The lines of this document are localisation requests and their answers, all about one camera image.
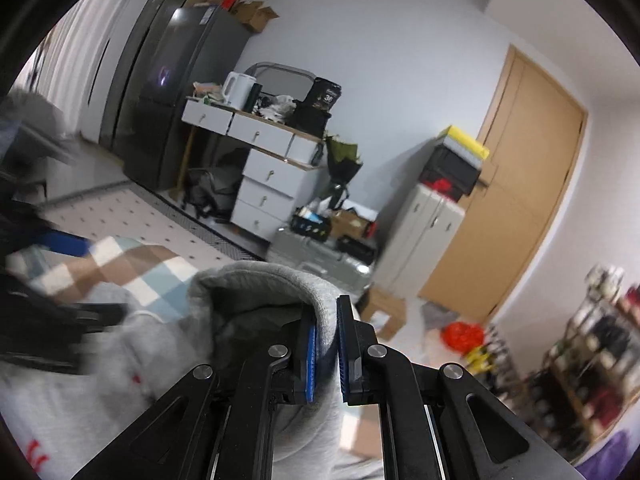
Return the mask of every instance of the white electric kettle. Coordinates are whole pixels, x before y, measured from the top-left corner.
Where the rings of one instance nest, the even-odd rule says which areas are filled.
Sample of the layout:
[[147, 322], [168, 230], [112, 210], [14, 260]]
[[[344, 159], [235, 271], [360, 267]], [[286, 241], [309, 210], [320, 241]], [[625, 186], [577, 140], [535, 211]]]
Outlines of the white electric kettle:
[[222, 87], [222, 97], [225, 99], [225, 104], [236, 110], [242, 110], [254, 83], [255, 77], [238, 72], [229, 72]]

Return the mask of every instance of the purple fabric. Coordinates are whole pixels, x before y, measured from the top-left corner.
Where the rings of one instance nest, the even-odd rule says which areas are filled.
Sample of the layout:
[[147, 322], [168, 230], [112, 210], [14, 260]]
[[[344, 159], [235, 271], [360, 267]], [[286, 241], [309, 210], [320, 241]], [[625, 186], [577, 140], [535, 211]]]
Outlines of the purple fabric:
[[628, 441], [626, 431], [619, 431], [599, 452], [585, 460], [576, 469], [586, 480], [616, 480], [631, 459]]

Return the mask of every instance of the metal screw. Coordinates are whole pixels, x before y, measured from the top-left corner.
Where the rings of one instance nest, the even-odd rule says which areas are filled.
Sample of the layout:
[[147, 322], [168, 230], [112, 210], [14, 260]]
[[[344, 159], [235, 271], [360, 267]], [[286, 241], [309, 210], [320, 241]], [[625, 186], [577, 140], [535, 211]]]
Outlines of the metal screw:
[[271, 357], [284, 357], [289, 349], [284, 345], [272, 345], [269, 347], [269, 355]]
[[447, 365], [444, 367], [444, 374], [449, 379], [459, 379], [462, 377], [462, 368], [459, 365]]
[[196, 366], [193, 369], [193, 376], [196, 379], [200, 379], [200, 380], [209, 379], [212, 375], [213, 375], [213, 370], [209, 365], [200, 365], [200, 366]]
[[382, 345], [371, 345], [367, 348], [367, 354], [371, 357], [384, 357], [386, 355], [386, 348]]

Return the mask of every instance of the desk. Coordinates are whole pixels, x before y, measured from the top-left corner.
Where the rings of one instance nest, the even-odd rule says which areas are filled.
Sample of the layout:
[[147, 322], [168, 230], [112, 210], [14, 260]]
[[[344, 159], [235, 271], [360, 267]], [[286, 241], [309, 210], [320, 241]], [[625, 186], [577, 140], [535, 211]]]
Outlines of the desk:
[[187, 101], [182, 120], [192, 128], [177, 187], [172, 191], [174, 200], [184, 185], [197, 128], [233, 137], [252, 147], [231, 217], [234, 224], [271, 241], [294, 209], [314, 197], [323, 170], [309, 163], [322, 145], [321, 139], [253, 114], [191, 100]]

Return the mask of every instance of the dark gray refrigerator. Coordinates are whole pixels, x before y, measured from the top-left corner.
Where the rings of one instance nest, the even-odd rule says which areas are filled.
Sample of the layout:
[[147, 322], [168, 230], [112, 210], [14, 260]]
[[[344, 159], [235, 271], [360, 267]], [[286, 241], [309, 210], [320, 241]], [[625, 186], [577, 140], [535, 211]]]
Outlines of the dark gray refrigerator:
[[124, 173], [151, 190], [176, 183], [189, 126], [181, 120], [193, 83], [222, 84], [251, 32], [219, 7], [177, 9], [158, 43], [123, 139]]

